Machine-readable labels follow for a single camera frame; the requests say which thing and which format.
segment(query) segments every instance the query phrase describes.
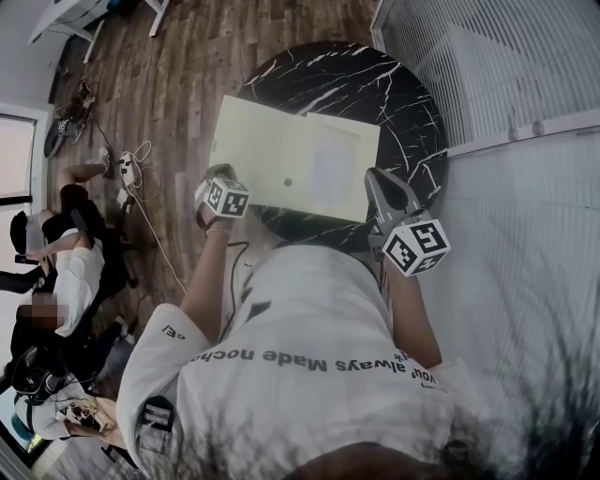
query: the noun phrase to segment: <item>white t-shirt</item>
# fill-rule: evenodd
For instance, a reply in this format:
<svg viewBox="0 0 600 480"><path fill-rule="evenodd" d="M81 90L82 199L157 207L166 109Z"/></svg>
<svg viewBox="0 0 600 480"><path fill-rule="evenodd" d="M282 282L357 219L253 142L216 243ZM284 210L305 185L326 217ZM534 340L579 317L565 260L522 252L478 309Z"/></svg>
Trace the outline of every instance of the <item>white t-shirt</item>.
<svg viewBox="0 0 600 480"><path fill-rule="evenodd" d="M73 382L60 390L58 393L50 396L44 403L33 407L32 424L34 431L42 439L56 440L69 436L65 426L65 416L61 411L67 409L73 400L79 398L87 399L88 396L83 391L77 379L73 375L66 378L66 383ZM21 421L27 425L27 404L25 397L19 398L15 403L15 411Z"/></svg>
<svg viewBox="0 0 600 480"><path fill-rule="evenodd" d="M288 473L360 442L435 460L458 411L478 401L461 365L438 374L396 349L375 278L350 256L274 250L244 296L232 333L212 349L178 307L155 310L117 401L138 464L140 413L156 395L175 406L187 448L201 457L208 436L236 478L273 465Z"/></svg>
<svg viewBox="0 0 600 480"><path fill-rule="evenodd" d="M76 232L75 229L67 230L62 236ZM63 315L65 323L55 330L56 334L68 337L77 328L83 314L96 298L102 268L102 243L97 239L92 249L77 247L56 254L58 275L54 293L57 304L67 308Z"/></svg>

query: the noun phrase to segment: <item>black strap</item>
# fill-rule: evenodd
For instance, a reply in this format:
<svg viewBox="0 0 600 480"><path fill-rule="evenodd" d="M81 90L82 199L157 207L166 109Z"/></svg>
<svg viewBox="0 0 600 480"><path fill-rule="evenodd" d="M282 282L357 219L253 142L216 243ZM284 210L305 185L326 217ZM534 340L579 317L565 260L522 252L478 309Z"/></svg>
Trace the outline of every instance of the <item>black strap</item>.
<svg viewBox="0 0 600 480"><path fill-rule="evenodd" d="M24 396L21 394L15 395L15 399L14 399L15 406L17 405L17 402L19 401L19 399L22 397L24 397ZM32 435L35 435L36 432L34 431L34 406L31 403L29 403L27 400L25 400L25 405L27 405L27 424L23 424L23 426L25 427L25 430L27 430Z"/></svg>
<svg viewBox="0 0 600 480"><path fill-rule="evenodd" d="M34 431L34 406L30 403L27 403L27 425L25 427L32 435L36 434Z"/></svg>

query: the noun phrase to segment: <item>shoe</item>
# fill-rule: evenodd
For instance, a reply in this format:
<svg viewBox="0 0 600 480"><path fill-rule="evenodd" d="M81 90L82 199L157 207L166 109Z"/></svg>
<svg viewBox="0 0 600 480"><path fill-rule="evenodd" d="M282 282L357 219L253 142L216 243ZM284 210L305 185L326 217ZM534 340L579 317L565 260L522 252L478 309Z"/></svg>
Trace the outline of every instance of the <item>shoe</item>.
<svg viewBox="0 0 600 480"><path fill-rule="evenodd" d="M113 155L105 146L101 146L97 151L99 163L104 165L106 171L102 174L102 178L113 178Z"/></svg>
<svg viewBox="0 0 600 480"><path fill-rule="evenodd" d="M128 325L123 317L120 315L117 316L114 321L121 325L121 338L126 341L129 345L134 346L136 343L135 337L132 335L132 332L135 331L135 327L137 322L134 322L132 325Z"/></svg>

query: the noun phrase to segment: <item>white cable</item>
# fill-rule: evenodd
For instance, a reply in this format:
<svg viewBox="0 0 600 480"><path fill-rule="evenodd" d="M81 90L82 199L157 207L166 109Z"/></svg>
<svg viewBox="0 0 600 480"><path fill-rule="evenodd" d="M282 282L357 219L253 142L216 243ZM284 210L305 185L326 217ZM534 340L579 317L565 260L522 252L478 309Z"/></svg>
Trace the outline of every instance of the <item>white cable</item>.
<svg viewBox="0 0 600 480"><path fill-rule="evenodd" d="M145 153L145 155L141 159L139 159L137 154L147 144L149 145L148 151ZM160 175L157 175L158 180L159 180L157 193L155 193L155 195L152 198L150 198L148 200L142 199L142 198L140 198L140 196L138 195L138 192L137 192L137 189L143 185L143 171L144 170L154 170L155 172L157 171L157 169L155 169L154 167L150 167L150 166L140 168L140 163L144 163L146 161L146 159L150 155L151 151L152 151L152 143L149 140L146 140L138 148L136 148L135 152L133 152L133 153L127 152L127 151L123 152L123 155L130 154L131 157L133 158L132 164L136 166L136 168L138 169L138 174L140 175L140 184L139 185L135 185L135 184L128 185L128 183L125 181L123 171L121 169L119 169L119 172L121 173L121 178L123 179L123 185L125 185L125 189L126 189L127 193L131 197L133 197L133 199L138 203L140 210L142 210L143 217L145 218L146 222L148 223L148 226L150 227L150 231L152 232L154 237L157 239L157 243L158 243L158 246L160 247L160 251L162 252L162 256L165 258L165 261L167 262L167 264L171 267L172 275L175 277L175 280L177 280L177 283L179 283L181 290L183 290L185 293L186 287L184 287L184 284L181 282L181 280L177 276L177 273L175 272L175 268L173 267L173 264L169 260L169 257L167 257L167 252L165 251L164 247L162 246L162 243L160 242L160 239L158 238L158 235L155 232L154 227L152 226L152 222L150 221L150 218L148 218L148 216L146 215L146 213L143 209L143 206L142 206L142 203L148 203L148 202L153 201L160 193L160 190L162 188L162 179L160 178Z"/></svg>

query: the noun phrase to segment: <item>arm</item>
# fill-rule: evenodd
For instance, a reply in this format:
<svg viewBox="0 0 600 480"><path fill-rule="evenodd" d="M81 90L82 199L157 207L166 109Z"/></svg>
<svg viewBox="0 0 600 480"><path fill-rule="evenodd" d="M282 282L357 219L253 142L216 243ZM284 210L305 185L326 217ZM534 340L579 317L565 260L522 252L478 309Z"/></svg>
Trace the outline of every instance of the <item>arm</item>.
<svg viewBox="0 0 600 480"><path fill-rule="evenodd" d="M424 368L442 362L442 353L425 312L421 288L416 277L404 277L385 259L390 282L394 343Z"/></svg>
<svg viewBox="0 0 600 480"><path fill-rule="evenodd" d="M94 430L90 427L84 427L83 425L73 424L69 421L65 421L65 427L69 435L79 435L80 437L102 437L102 433Z"/></svg>
<svg viewBox="0 0 600 480"><path fill-rule="evenodd" d="M49 257L54 253L58 253L61 251L72 250L74 248L87 248L90 249L90 242L87 239L87 235L84 232L72 233L71 235L66 235L62 238L59 238L55 242L47 245L41 250L31 252L27 254L27 258L30 260L38 260L40 261L44 257Z"/></svg>
<svg viewBox="0 0 600 480"><path fill-rule="evenodd" d="M221 228L221 222L215 228ZM220 333L228 243L227 232L209 230L206 233L206 245L181 303L181 309L200 328L211 345L217 344Z"/></svg>

